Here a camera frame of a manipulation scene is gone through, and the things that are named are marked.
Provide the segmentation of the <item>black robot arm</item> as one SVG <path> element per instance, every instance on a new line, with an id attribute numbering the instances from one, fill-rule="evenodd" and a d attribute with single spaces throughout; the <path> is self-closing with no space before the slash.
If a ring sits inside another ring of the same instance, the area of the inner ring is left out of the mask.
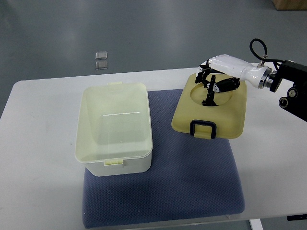
<path id="1" fill-rule="evenodd" d="M 260 88 L 276 92 L 282 80 L 292 83 L 287 95 L 279 99 L 279 106 L 296 117 L 307 120 L 307 67 L 289 60 L 282 62 L 276 71 L 265 71 Z"/>

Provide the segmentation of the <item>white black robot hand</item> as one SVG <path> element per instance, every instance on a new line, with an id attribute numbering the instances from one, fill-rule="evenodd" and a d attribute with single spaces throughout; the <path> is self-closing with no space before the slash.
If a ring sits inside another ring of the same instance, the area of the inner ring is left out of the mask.
<path id="1" fill-rule="evenodd" d="M 212 70 L 228 75 L 230 78 L 218 81 L 211 87 L 207 76 Z M 248 81 L 259 89 L 270 88 L 273 83 L 273 75 L 273 70 L 267 66 L 254 66 L 236 57 L 223 54 L 200 64 L 195 82 L 202 83 L 208 89 L 212 88 L 214 92 L 222 93 L 238 89 L 241 81 Z"/>

